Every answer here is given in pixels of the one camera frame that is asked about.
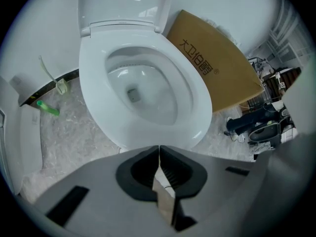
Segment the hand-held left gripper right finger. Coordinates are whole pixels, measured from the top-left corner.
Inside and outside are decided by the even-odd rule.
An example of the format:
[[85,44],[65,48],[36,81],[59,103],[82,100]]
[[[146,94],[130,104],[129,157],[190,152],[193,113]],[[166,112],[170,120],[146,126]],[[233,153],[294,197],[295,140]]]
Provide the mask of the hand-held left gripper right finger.
[[175,191],[167,236],[242,237],[254,163],[160,146],[160,165]]

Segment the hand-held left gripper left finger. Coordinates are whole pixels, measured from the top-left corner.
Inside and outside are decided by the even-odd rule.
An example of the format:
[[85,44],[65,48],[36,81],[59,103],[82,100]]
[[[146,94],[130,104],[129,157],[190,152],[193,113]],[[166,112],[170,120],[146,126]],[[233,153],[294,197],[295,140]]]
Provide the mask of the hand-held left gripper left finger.
[[53,237],[169,237],[153,178],[158,146],[84,164],[45,191],[38,225]]

